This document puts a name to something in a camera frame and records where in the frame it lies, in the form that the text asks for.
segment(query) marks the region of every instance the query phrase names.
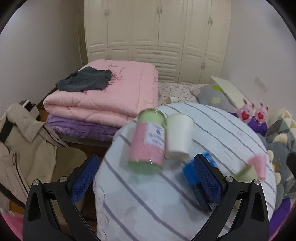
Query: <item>gray plush toy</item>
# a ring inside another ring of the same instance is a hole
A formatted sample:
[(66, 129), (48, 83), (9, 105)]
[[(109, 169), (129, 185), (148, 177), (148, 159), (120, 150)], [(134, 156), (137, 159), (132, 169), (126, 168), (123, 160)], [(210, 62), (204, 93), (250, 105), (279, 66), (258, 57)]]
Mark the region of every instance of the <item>gray plush toy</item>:
[(276, 136), (272, 143), (267, 143), (265, 138), (258, 134), (262, 143), (264, 144), (270, 162), (274, 167), (274, 175), (276, 178), (276, 205), (275, 210), (277, 210), (284, 197), (284, 184), (291, 176), (292, 172), (287, 166), (287, 157), (291, 152), (291, 139), (285, 134), (279, 134)]

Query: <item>white cup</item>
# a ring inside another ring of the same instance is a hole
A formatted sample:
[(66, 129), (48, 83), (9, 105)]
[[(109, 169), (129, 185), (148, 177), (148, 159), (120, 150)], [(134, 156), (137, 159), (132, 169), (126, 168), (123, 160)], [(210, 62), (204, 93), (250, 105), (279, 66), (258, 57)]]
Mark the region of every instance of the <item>white cup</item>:
[(170, 104), (170, 103), (176, 103), (178, 100), (176, 97), (170, 97), (168, 96), (167, 99), (166, 99), (166, 102), (167, 104)]
[(184, 114), (173, 114), (167, 119), (165, 157), (170, 160), (190, 158), (192, 145), (193, 119)]

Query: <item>metal screw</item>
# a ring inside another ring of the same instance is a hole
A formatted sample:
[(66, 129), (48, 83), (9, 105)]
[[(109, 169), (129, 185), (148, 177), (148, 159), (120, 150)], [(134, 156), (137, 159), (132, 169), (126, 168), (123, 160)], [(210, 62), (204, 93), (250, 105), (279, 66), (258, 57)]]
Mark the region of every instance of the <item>metal screw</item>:
[(60, 181), (61, 183), (64, 183), (64, 182), (67, 181), (67, 177), (61, 177), (61, 178), (59, 179), (59, 181)]
[(255, 183), (256, 185), (260, 185), (260, 181), (259, 181), (258, 179), (254, 179), (254, 183)]
[(37, 186), (39, 184), (39, 180), (33, 181), (33, 186)]
[(227, 182), (230, 182), (230, 183), (233, 182), (233, 177), (231, 177), (231, 176), (227, 176), (227, 177), (226, 177), (226, 181), (227, 181)]

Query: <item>jar label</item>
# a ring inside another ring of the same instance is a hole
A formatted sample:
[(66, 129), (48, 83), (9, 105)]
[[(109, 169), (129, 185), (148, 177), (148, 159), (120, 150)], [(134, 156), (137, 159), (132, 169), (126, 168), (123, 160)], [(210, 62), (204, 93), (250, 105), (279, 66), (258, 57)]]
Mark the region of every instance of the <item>jar label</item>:
[(145, 143), (165, 149), (165, 129), (152, 122), (147, 123)]

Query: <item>purple fabric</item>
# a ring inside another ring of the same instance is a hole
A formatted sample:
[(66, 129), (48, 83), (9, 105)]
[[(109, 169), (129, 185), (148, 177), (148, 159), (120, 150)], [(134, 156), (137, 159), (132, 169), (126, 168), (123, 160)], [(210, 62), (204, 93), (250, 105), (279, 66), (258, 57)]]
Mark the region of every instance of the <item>purple fabric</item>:
[(258, 125), (258, 122), (254, 120), (254, 116), (251, 119), (251, 121), (248, 123), (248, 126), (255, 131), (256, 133), (259, 133), (261, 136), (265, 136), (265, 134), (267, 133), (267, 124), (266, 122), (264, 122), (261, 126)]
[(99, 141), (112, 141), (118, 127), (72, 120), (49, 114), (46, 121), (57, 134)]
[(278, 210), (274, 211), (272, 218), (269, 222), (269, 236), (281, 226), (281, 224), (286, 220), (291, 208), (291, 200), (289, 198), (283, 199)]

